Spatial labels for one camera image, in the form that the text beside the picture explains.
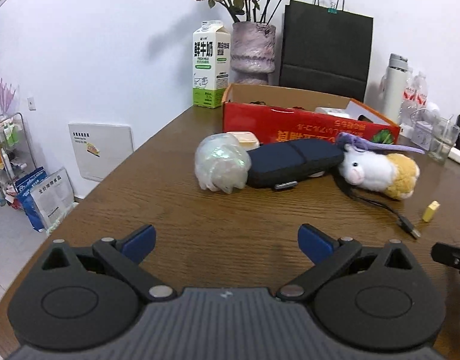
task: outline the yellow block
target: yellow block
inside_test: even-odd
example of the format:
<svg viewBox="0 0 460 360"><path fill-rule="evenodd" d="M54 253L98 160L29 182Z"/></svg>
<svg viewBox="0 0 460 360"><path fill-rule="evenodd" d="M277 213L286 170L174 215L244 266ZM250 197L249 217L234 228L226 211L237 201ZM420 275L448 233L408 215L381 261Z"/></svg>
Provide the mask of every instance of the yellow block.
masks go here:
<svg viewBox="0 0 460 360"><path fill-rule="evenodd" d="M422 220L424 222L430 222L434 217L435 211L437 211L439 207L440 204L438 201L434 200L433 202L431 202L425 209L424 215L422 216Z"/></svg>

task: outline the glass cup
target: glass cup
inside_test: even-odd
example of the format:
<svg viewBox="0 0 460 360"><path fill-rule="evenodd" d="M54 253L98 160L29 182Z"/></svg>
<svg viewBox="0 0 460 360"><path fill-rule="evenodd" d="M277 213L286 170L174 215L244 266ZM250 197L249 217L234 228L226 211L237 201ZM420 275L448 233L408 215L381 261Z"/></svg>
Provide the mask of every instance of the glass cup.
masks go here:
<svg viewBox="0 0 460 360"><path fill-rule="evenodd" d="M443 163L450 153L459 136L460 128L452 121L439 117L432 127L432 140L428 155L435 161Z"/></svg>

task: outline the white electrical panel cover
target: white electrical panel cover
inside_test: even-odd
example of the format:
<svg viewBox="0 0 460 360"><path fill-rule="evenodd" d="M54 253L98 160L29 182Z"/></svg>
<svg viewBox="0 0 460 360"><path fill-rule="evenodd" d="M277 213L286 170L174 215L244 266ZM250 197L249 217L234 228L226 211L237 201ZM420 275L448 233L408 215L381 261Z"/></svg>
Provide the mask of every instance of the white electrical panel cover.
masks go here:
<svg viewBox="0 0 460 360"><path fill-rule="evenodd" d="M70 123L68 128L84 179L102 181L133 153L130 126Z"/></svg>

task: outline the tiled floor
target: tiled floor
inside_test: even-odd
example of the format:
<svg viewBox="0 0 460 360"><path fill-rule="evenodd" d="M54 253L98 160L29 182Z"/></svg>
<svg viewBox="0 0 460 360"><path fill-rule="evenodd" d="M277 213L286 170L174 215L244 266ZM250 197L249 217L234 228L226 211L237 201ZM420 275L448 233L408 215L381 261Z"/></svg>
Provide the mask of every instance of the tiled floor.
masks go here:
<svg viewBox="0 0 460 360"><path fill-rule="evenodd" d="M24 212L0 207L0 299L45 238Z"/></svg>

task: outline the milk carton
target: milk carton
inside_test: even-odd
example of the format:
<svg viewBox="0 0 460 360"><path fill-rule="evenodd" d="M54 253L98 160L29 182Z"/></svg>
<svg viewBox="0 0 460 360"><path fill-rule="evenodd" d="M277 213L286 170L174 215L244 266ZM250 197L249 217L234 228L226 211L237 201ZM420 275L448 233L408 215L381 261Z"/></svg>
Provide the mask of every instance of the milk carton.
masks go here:
<svg viewBox="0 0 460 360"><path fill-rule="evenodd" d="M193 104L217 108L228 86L230 33L210 20L193 33Z"/></svg>

